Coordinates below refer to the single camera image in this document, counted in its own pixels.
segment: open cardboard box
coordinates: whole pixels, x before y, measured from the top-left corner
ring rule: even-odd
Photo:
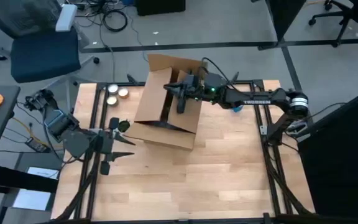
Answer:
[[[185,112],[177,113],[177,99],[167,93],[164,84],[178,82],[201,61],[149,54],[150,72],[144,86],[135,122],[125,136],[169,147],[192,150],[200,118],[201,101],[189,99]]]

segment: office chair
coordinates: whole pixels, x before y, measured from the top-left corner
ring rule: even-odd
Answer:
[[[0,0],[0,29],[14,39],[11,52],[0,48],[0,55],[11,59],[12,77],[28,83],[62,76],[45,88],[64,82],[69,111],[70,86],[91,82],[77,76],[79,69],[92,60],[99,63],[95,56],[79,60],[78,50],[89,40],[76,29],[76,10],[56,0]]]
[[[358,23],[358,0],[350,0],[350,2],[353,3],[352,8],[349,8],[335,0],[326,0],[326,2],[324,3],[324,6],[327,11],[329,11],[332,8],[332,4],[339,7],[341,9],[341,11],[317,14],[317,15],[314,15],[311,18],[311,20],[309,20],[309,25],[312,26],[316,23],[316,18],[319,18],[319,17],[330,17],[330,16],[342,16],[343,17],[343,20],[339,23],[339,25],[342,25],[342,29],[341,29],[335,43],[333,43],[333,47],[338,47],[341,44],[341,38],[342,38],[343,33],[345,32],[346,27],[351,19],[353,19],[354,21],[356,21]]]

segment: chair wheel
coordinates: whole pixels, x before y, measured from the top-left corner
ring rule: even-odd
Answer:
[[[0,56],[0,60],[6,60],[7,59],[7,57],[5,57],[5,56]]]
[[[95,58],[93,59],[93,63],[95,63],[95,64],[100,63],[100,59],[99,59],[98,57],[95,57]]]
[[[325,5],[324,8],[325,8],[326,11],[330,11],[333,8],[333,5],[332,4],[327,4],[327,5]]]
[[[338,40],[336,40],[336,41],[333,43],[333,47],[334,47],[334,48],[337,48],[337,47],[340,46],[340,44],[341,44],[341,42],[338,41]]]
[[[311,20],[309,20],[309,25],[310,26],[313,26],[313,25],[315,25],[316,24],[316,19],[311,19]]]

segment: wooden table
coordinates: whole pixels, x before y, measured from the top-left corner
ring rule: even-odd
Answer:
[[[264,81],[265,89],[280,86]],[[96,84],[82,84],[74,116],[88,128]],[[249,90],[246,85],[239,87]],[[129,87],[130,97],[107,112],[133,121],[142,87]],[[102,91],[96,124],[102,110]],[[273,122],[282,115],[271,106]],[[98,176],[93,220],[177,220],[251,218],[269,212],[273,216],[269,184],[253,106],[241,112],[203,102],[193,151],[182,151],[131,139],[136,146],[114,143],[114,151],[134,152],[111,164],[109,175]],[[288,137],[283,142],[296,147]],[[280,146],[287,184],[300,202],[313,211],[303,166],[296,151]],[[78,189],[82,163],[67,165],[60,176],[52,218],[70,203]],[[85,216],[88,195],[85,194]]]

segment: white paper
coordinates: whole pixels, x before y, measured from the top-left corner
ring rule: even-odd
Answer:
[[[30,167],[27,173],[39,175],[42,177],[49,177],[52,179],[57,179],[58,175],[57,170],[38,167]],[[51,193],[48,192],[38,192],[34,190],[20,189],[15,199],[15,202],[13,203],[13,207],[44,211],[47,208],[50,195]]]

